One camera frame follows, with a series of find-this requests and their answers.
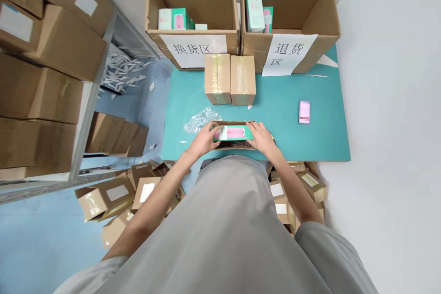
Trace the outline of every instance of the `white label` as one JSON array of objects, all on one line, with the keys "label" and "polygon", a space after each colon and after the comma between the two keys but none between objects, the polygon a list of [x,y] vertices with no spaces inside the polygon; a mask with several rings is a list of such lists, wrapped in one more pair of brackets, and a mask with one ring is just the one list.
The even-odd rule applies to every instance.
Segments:
[{"label": "white label", "polygon": [[287,214],[286,204],[276,204],[276,213]]},{"label": "white label", "polygon": [[144,184],[144,186],[142,187],[141,198],[139,199],[139,202],[144,203],[149,195],[152,194],[154,188],[154,183]]},{"label": "white label", "polygon": [[18,10],[3,4],[0,14],[0,29],[26,42],[31,41],[34,22]]},{"label": "white label", "polygon": [[272,24],[272,15],[263,16],[263,19],[265,20],[265,25]]},{"label": "white label", "polygon": [[226,36],[160,34],[181,68],[203,68],[205,54],[226,54]]},{"label": "white label", "polygon": [[289,76],[303,60],[317,34],[275,34],[262,76]]},{"label": "white label", "polygon": [[110,201],[118,200],[126,194],[129,194],[129,191],[125,185],[121,185],[107,191],[107,196],[109,196]]},{"label": "white label", "polygon": [[75,0],[75,5],[87,15],[92,16],[98,3],[95,0]]},{"label": "white label", "polygon": [[306,181],[309,186],[314,187],[315,185],[318,184],[318,181],[316,181],[314,178],[311,177],[310,174],[304,174],[302,176],[303,180]]},{"label": "white label", "polygon": [[271,185],[270,189],[271,189],[271,194],[273,197],[283,195],[282,184]]}]

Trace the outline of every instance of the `stack of boxes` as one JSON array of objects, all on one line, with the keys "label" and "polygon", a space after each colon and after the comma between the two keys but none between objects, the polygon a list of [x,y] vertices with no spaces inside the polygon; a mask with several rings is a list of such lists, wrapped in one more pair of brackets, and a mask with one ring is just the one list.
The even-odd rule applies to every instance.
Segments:
[{"label": "stack of boxes", "polygon": [[[323,219],[325,217],[325,200],[328,198],[328,187],[320,180],[317,167],[314,162],[288,161],[296,173],[312,200],[316,203]],[[273,166],[268,162],[266,172],[270,180],[270,189],[276,204],[278,219],[285,225],[287,230],[294,236],[300,227],[300,221],[289,205],[288,198],[282,185],[282,181]]]},{"label": "stack of boxes", "polygon": [[[150,160],[132,166],[115,179],[75,190],[85,222],[103,221],[116,216],[103,227],[102,241],[105,249],[116,242],[127,223],[174,164],[174,161],[158,164]],[[184,197],[185,192],[179,186],[167,215]]]},{"label": "stack of boxes", "polygon": [[94,81],[108,0],[0,0],[0,180],[69,172],[82,81]]}]

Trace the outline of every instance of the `teal work surface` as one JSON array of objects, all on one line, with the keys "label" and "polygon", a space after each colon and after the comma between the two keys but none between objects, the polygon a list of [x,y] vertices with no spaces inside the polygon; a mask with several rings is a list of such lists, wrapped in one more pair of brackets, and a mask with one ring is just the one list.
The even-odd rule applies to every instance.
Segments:
[{"label": "teal work surface", "polygon": [[[326,56],[337,62],[335,46]],[[307,74],[278,77],[257,74],[256,89],[250,109],[248,106],[212,105],[204,92],[203,71],[173,70],[162,159],[177,160],[181,156],[196,136],[185,132],[184,124],[204,108],[211,107],[222,120],[263,122],[287,160],[351,160],[338,68],[316,64]],[[299,124],[300,100],[311,102],[309,125]],[[266,160],[263,154],[254,150],[214,150],[203,159],[232,154]]]}]

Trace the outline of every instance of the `open cardboard box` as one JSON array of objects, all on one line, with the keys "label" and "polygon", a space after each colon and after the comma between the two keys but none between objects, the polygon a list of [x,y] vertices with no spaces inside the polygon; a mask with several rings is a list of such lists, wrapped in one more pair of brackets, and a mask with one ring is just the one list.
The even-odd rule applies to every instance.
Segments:
[{"label": "open cardboard box", "polygon": [[[158,11],[163,8],[186,8],[190,18],[195,23],[207,24],[208,30],[158,30]],[[179,70],[203,68],[203,64],[182,68],[160,35],[225,35],[227,52],[237,55],[237,0],[146,0],[145,31]]]},{"label": "open cardboard box", "polygon": [[272,6],[272,34],[246,32],[245,0],[240,0],[241,54],[254,56],[255,69],[261,73],[273,34],[317,34],[305,58],[293,73],[307,73],[340,38],[340,23],[335,0],[262,0]]}]

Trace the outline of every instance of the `pile of boxes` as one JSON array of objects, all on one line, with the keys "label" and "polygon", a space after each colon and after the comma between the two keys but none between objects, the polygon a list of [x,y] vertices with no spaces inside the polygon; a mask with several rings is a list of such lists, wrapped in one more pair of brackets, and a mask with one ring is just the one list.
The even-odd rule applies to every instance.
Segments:
[{"label": "pile of boxes", "polygon": [[[75,190],[85,222],[103,221],[116,216],[102,229],[105,249],[116,242],[127,223],[174,164],[174,161],[159,164],[150,160],[117,172],[115,179]],[[166,217],[184,197],[185,192],[179,186]]]},{"label": "pile of boxes", "polygon": [[69,172],[82,81],[94,81],[108,0],[0,0],[0,180]]},{"label": "pile of boxes", "polygon": [[205,55],[205,94],[215,105],[253,105],[256,96],[254,57]]},{"label": "pile of boxes", "polygon": [[144,155],[148,127],[127,122],[122,117],[95,112],[86,144],[86,153],[119,157]]},{"label": "pile of boxes", "polygon": [[[320,180],[316,164],[314,162],[299,161],[288,161],[288,163],[317,205],[318,210],[324,219],[325,200],[328,198],[328,187]],[[270,162],[268,162],[266,167],[266,173],[269,176],[270,189],[274,198],[274,203],[276,204],[277,217],[294,236],[300,226],[300,221],[289,205],[282,181],[278,176],[277,171],[274,171]]]}]

